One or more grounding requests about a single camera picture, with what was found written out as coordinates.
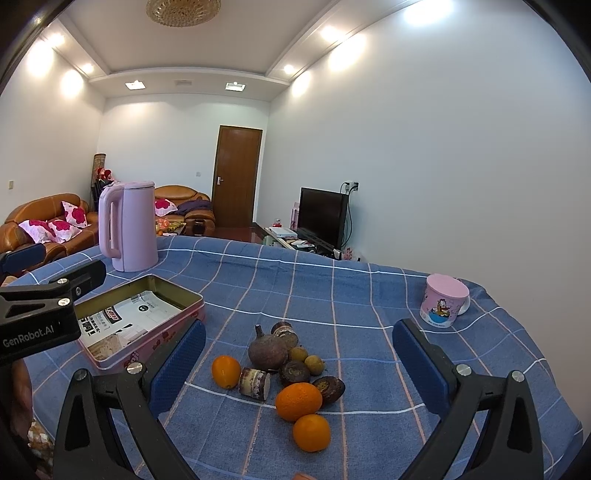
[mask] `pink mug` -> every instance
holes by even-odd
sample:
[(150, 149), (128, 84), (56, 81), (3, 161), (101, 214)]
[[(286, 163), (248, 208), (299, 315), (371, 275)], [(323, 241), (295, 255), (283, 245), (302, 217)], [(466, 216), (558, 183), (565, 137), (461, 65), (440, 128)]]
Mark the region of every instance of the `pink mug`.
[(427, 277), (421, 318), (429, 325), (447, 328), (470, 306), (470, 291), (461, 281), (435, 273)]

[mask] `dried fruit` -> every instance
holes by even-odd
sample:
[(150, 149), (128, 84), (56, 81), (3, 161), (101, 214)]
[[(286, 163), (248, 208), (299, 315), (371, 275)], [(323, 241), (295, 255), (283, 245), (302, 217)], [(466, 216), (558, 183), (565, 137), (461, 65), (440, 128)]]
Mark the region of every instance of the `dried fruit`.
[(310, 370), (304, 362), (292, 360), (279, 369), (279, 379), (284, 387), (299, 382), (310, 381)]
[(336, 377), (321, 377), (312, 383), (322, 394), (322, 405), (336, 402), (345, 393), (345, 383)]
[(271, 327), (271, 335), (281, 338), (287, 345), (287, 348), (295, 347), (300, 341), (291, 323), (284, 320), (277, 322)]
[(306, 358), (308, 358), (308, 351), (301, 345), (295, 346), (290, 350), (290, 360), (303, 362)]
[(318, 355), (310, 355), (304, 361), (310, 373), (314, 376), (322, 374), (324, 371), (324, 360), (322, 360)]

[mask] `small rusty can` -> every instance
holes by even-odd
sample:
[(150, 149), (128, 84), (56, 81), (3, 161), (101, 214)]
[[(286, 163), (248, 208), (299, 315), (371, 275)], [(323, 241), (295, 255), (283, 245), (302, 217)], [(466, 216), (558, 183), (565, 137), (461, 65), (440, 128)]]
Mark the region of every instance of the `small rusty can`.
[(277, 322), (275, 325), (273, 325), (271, 328), (271, 335), (281, 338), (289, 349), (297, 346), (297, 344), (300, 342), (300, 339), (296, 335), (291, 323), (286, 322), (285, 320)]
[(255, 400), (265, 401), (271, 389), (271, 374), (256, 368), (244, 367), (238, 381), (238, 390)]

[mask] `wooden door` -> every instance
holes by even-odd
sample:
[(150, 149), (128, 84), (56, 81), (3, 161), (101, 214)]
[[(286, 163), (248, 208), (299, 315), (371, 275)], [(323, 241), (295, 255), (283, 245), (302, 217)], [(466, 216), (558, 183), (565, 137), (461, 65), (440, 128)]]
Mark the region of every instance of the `wooden door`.
[(220, 126), (213, 172), (216, 227), (252, 226), (262, 130)]

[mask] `cylindrical can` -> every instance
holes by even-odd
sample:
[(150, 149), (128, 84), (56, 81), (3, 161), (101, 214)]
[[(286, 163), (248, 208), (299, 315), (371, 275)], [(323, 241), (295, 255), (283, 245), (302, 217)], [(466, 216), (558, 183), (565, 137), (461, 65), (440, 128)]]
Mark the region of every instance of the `cylindrical can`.
[(291, 323), (284, 320), (273, 325), (271, 328), (271, 335), (281, 338), (289, 349), (297, 346), (300, 341), (293, 327), (291, 326)]
[(238, 381), (238, 390), (255, 400), (265, 401), (271, 389), (271, 374), (256, 368), (244, 367)]
[(438, 273), (429, 275), (421, 318), (434, 327), (447, 328), (469, 297), (470, 291), (461, 281)]

